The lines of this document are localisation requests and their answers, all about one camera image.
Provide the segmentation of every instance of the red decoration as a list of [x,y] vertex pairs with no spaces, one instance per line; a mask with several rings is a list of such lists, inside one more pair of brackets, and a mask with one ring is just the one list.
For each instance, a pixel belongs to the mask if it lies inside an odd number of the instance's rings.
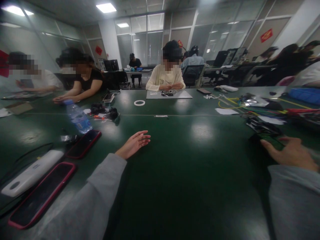
[[96,53],[98,53],[101,56],[102,49],[99,46],[96,46]]
[[270,28],[268,31],[266,31],[264,34],[260,36],[260,40],[263,43],[267,41],[269,38],[271,38],[272,36],[273,36],[272,28]]
[[6,78],[9,76],[8,56],[8,54],[0,50],[0,75]]
[[180,48],[183,47],[183,44],[182,44],[182,42],[181,42],[180,40],[178,41],[178,44],[179,44],[179,47],[180,47]]

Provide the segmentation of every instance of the smartphone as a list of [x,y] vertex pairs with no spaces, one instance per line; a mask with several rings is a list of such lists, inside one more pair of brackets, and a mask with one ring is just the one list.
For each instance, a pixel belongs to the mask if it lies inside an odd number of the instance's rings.
[[62,162],[55,166],[12,213],[8,224],[18,229],[31,226],[48,208],[75,169],[76,166],[68,162]]
[[209,92],[209,91],[207,91],[207,90],[205,90],[203,88],[198,88],[197,91],[201,92],[202,94],[211,94],[211,92]]
[[98,140],[100,135],[100,131],[90,130],[66,153],[66,157],[73,159],[82,158],[93,143]]
[[111,103],[113,99],[114,99],[114,94],[109,93],[103,98],[102,101],[105,103]]

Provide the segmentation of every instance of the plastic bottle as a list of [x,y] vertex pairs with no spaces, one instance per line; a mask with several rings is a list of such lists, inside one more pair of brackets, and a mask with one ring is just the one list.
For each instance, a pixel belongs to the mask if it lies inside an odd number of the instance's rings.
[[76,125],[80,133],[87,133],[92,129],[87,115],[83,112],[81,108],[74,104],[71,99],[65,100],[64,104],[67,105],[67,114],[71,122],[73,122],[74,125]]

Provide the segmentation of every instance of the ceiling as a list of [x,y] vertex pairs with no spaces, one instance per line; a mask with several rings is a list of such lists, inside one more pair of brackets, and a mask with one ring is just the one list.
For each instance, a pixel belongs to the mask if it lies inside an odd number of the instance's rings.
[[[109,18],[119,18],[159,11],[194,8],[200,3],[221,0],[25,0],[25,8],[57,20],[84,26]],[[112,3],[113,13],[102,13],[96,5]]]

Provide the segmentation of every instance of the beige sweatshirt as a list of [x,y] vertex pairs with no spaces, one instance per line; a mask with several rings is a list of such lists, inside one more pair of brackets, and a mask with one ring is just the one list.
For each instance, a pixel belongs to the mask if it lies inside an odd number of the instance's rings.
[[147,82],[146,89],[151,91],[159,91],[159,86],[167,85],[167,84],[175,84],[181,82],[183,84],[183,88],[186,88],[186,85],[182,79],[182,72],[179,66],[172,68],[171,71],[166,71],[164,65],[157,65]]

